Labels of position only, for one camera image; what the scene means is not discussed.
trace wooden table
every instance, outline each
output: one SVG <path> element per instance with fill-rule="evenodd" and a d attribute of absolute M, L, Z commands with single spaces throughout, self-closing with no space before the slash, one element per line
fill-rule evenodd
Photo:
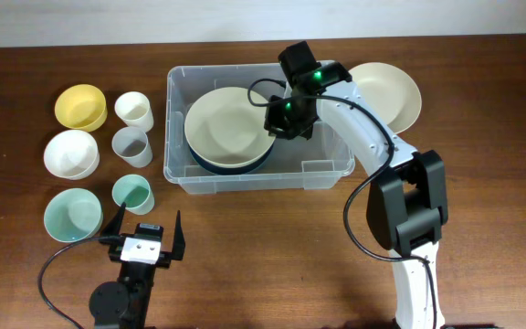
<path fill-rule="evenodd" d="M 395 315 L 389 264 L 370 260 L 342 226 L 346 197 L 365 177 L 360 166 L 333 189 L 278 190 L 189 196 L 163 177 L 166 75 L 176 65 L 274 62 L 290 42 L 130 45 L 0 49 L 0 328 L 69 328 L 40 300 L 36 276 L 63 246 L 49 237 L 47 202 L 71 187 L 101 200 L 105 224 L 117 211 L 110 197 L 122 175 L 146 176 L 155 210 L 127 214 L 122 230 L 140 221 L 165 226 L 171 243 L 175 213 L 183 214 L 184 261 L 155 277 L 148 325 L 172 328 L 330 328 L 387 324 Z M 417 82 L 423 110 L 402 137 L 437 150 L 447 167 L 449 221 L 438 256 L 442 311 L 451 324 L 496 323 L 526 328 L 526 36 L 400 37 L 310 43 L 317 58 L 352 68 L 382 61 Z M 79 181 L 55 178 L 44 147 L 64 130 L 53 105 L 66 87 L 90 83 L 109 105 L 92 135 L 100 166 Z M 138 90 L 152 102 L 153 162 L 134 169 L 112 153 L 124 124 L 116 98 Z M 364 219 L 366 195 L 353 207 L 354 229 L 374 250 Z M 45 289 L 57 306 L 86 327 L 88 301 L 119 264 L 98 244 L 62 255 Z"/>

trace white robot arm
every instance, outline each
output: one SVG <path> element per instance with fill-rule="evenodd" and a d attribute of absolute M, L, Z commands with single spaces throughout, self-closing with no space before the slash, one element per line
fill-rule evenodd
<path fill-rule="evenodd" d="M 279 63 L 292 88 L 291 97 L 272 96 L 267 104 L 251 101 L 267 106 L 265 129 L 278 138 L 309 139 L 313 122 L 321 119 L 347 143 L 366 173 L 375 174 L 367 220 L 376 240 L 389 250 L 388 261 L 395 258 L 396 325 L 402 329 L 440 328 L 445 320 L 437 302 L 436 254 L 441 226 L 447 222 L 441 158 L 434 151 L 420 154 L 395 135 L 364 102 L 348 71 L 338 62 L 322 66 L 305 42 L 286 48 Z M 251 89 L 261 81 L 254 82 Z M 387 141 L 394 146 L 393 155 Z M 404 192 L 404 182 L 416 188 Z"/>
<path fill-rule="evenodd" d="M 334 96 L 357 102 L 367 111 L 372 112 L 364 102 L 356 83 L 341 81 L 326 88 L 322 95 Z M 320 119 L 328 123 L 337 132 L 346 144 L 352 149 L 354 155 L 363 165 L 366 174 L 371 175 L 388 157 L 387 143 L 383 134 L 374 123 L 360 111 L 351 110 L 349 106 L 327 100 L 317 100 L 317 113 Z M 394 140 L 395 153 L 390 166 L 397 167 L 413 160 L 417 152 L 415 147 L 404 142 L 395 135 L 386 124 L 383 127 Z M 427 242 L 412 250 L 412 255 L 420 256 L 430 261 L 430 269 L 435 285 L 434 292 L 437 302 L 437 324 L 445 324 L 444 316 L 439 308 L 437 298 L 436 255 L 438 243 Z M 401 257 L 394 249 L 389 251 L 390 257 Z M 395 320 L 402 329 L 431 328 L 433 325 L 433 302 L 431 287 L 429 287 L 424 265 L 418 260 L 407 260 L 393 263 L 394 284 L 397 291 L 397 311 Z"/>

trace plastic storage container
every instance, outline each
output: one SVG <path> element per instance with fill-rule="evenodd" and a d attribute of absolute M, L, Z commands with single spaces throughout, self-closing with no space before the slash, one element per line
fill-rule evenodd
<path fill-rule="evenodd" d="M 306 141 L 277 139 L 267 161 L 252 174 L 215 175 L 196 163 L 184 137 L 184 120 L 192 104 L 211 90 L 248 88 L 260 78 L 284 80 L 279 64 L 175 67 L 168 73 L 163 175 L 189 194 L 213 194 L 278 188 L 326 189 L 354 170 L 354 156 L 326 123 L 314 124 Z M 290 95 L 274 83 L 261 82 L 253 91 L 268 99 Z"/>

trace white wall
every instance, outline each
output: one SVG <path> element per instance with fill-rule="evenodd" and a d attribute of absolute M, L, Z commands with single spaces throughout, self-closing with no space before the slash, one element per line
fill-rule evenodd
<path fill-rule="evenodd" d="M 0 47 L 526 32 L 526 0 L 0 0 Z"/>

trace beige plate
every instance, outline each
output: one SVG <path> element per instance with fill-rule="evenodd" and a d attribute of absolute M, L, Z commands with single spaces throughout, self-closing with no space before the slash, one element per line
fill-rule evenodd
<path fill-rule="evenodd" d="M 366 63 L 349 71 L 361 95 L 394 133 L 411 127 L 421 112 L 421 94 L 407 73 L 384 63 Z"/>

